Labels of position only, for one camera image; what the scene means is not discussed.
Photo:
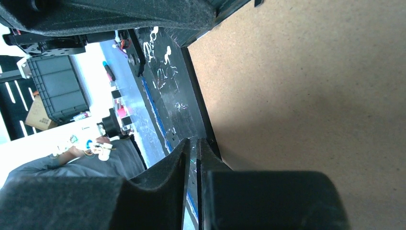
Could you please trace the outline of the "brown backing board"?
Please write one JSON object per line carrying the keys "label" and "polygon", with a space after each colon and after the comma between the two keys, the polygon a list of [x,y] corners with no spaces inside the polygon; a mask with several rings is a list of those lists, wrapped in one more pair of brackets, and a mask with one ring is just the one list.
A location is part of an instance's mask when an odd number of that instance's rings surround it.
{"label": "brown backing board", "polygon": [[321,171],[352,229],[405,229],[405,1],[247,4],[188,50],[231,168]]}

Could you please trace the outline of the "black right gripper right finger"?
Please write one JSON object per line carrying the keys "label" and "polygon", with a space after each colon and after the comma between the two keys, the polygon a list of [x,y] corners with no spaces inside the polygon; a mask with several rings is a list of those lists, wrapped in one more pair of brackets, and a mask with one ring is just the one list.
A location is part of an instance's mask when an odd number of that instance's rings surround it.
{"label": "black right gripper right finger", "polygon": [[348,230],[342,200],[316,171],[234,171],[197,141],[199,229]]}

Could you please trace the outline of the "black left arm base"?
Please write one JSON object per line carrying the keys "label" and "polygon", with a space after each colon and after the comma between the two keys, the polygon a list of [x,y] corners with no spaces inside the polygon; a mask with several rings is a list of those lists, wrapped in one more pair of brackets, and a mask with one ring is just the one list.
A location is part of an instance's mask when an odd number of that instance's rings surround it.
{"label": "black left arm base", "polygon": [[17,46],[24,53],[35,56],[66,56],[86,52],[86,45],[113,40],[130,63],[133,75],[140,77],[145,69],[145,56],[134,29],[71,36],[45,36],[10,28],[1,38],[9,46]]}

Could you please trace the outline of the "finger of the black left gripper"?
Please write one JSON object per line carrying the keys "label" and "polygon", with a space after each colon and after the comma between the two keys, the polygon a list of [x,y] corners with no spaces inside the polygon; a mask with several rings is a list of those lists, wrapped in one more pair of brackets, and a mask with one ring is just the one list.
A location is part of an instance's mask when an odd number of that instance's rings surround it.
{"label": "finger of the black left gripper", "polygon": [[5,26],[44,36],[72,36],[131,28],[209,29],[216,18],[207,0],[2,0]]}

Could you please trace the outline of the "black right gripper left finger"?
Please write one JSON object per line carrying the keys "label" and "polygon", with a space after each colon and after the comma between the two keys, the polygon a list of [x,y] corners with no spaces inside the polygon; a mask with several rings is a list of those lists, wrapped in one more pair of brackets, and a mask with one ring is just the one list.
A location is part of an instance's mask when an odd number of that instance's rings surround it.
{"label": "black right gripper left finger", "polygon": [[0,192],[3,230],[181,230],[189,139],[131,180],[20,177]]}

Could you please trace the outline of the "black picture frame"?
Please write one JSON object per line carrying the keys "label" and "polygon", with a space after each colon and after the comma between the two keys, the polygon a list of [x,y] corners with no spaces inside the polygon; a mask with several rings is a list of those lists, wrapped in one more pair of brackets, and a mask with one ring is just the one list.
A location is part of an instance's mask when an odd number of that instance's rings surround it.
{"label": "black picture frame", "polygon": [[248,157],[261,139],[267,106],[267,14],[271,1],[236,0],[228,17],[189,46],[184,59],[213,152]]}

